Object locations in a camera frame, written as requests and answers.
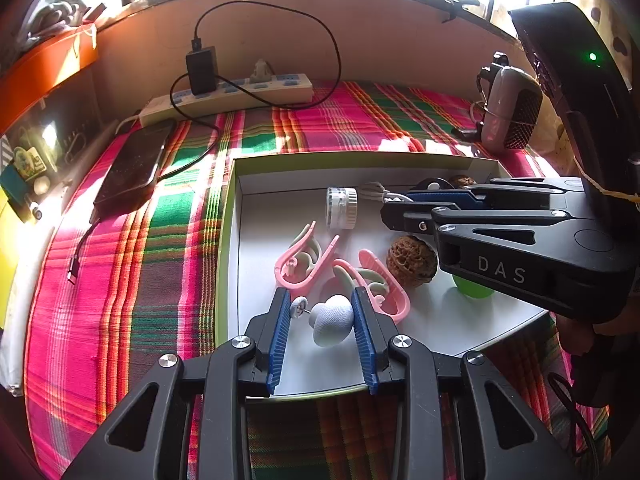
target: portable speaker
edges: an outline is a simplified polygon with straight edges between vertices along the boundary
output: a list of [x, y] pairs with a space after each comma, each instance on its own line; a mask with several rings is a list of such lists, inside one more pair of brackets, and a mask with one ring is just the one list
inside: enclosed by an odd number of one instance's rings
[[541, 105], [542, 90], [532, 76], [513, 66], [501, 68], [486, 105], [482, 145], [492, 153], [526, 147]]

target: power strip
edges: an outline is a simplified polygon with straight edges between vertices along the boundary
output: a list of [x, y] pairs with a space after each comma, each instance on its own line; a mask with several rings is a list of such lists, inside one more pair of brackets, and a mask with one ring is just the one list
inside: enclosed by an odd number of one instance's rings
[[[249, 83], [248, 79], [237, 79], [234, 83], [278, 105], [309, 103], [314, 95], [314, 87], [304, 74], [274, 75], [271, 76], [271, 81], [264, 83]], [[228, 83], [218, 85], [215, 92], [207, 94], [193, 95], [191, 89], [174, 92], [174, 102], [180, 110], [192, 117], [264, 106], [257, 99]], [[183, 116], [171, 106], [169, 95], [151, 99], [139, 117], [142, 126], [156, 124], [165, 119], [183, 119]]]

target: green ball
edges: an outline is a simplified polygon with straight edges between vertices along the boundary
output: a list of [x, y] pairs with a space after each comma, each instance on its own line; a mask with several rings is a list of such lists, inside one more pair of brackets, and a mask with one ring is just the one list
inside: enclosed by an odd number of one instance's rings
[[460, 276], [456, 276], [455, 274], [453, 275], [453, 281], [456, 283], [458, 290], [462, 292], [462, 294], [470, 298], [476, 298], [476, 300], [488, 298], [495, 292], [492, 288], [480, 285], [479, 283], [470, 282], [469, 280], [460, 278]]

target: blue gripper pad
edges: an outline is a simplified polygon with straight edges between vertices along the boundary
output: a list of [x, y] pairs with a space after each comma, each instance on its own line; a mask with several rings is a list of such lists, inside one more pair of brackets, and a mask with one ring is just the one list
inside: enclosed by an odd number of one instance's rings
[[271, 395], [274, 394], [276, 386], [280, 383], [282, 373], [282, 362], [284, 361], [284, 351], [287, 347], [287, 337], [289, 337], [289, 325], [291, 324], [291, 294], [287, 291], [282, 299], [280, 313], [273, 331], [273, 339], [269, 346], [269, 373], [267, 374], [267, 388]]
[[478, 200], [471, 192], [457, 189], [451, 191], [420, 191], [406, 194], [414, 202], [453, 202], [460, 209], [487, 209], [482, 200]]
[[353, 332], [356, 336], [360, 366], [365, 384], [369, 387], [369, 393], [375, 394], [378, 390], [378, 375], [376, 374], [376, 352], [373, 349], [371, 334], [365, 322], [364, 311], [360, 298], [356, 291], [351, 293], [351, 307], [353, 309]]

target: orange shelf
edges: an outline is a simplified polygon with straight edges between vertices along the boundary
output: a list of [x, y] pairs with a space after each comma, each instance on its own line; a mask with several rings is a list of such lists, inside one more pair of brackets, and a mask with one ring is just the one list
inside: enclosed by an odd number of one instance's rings
[[68, 30], [22, 56], [0, 80], [0, 135], [39, 99], [96, 59], [94, 23]]

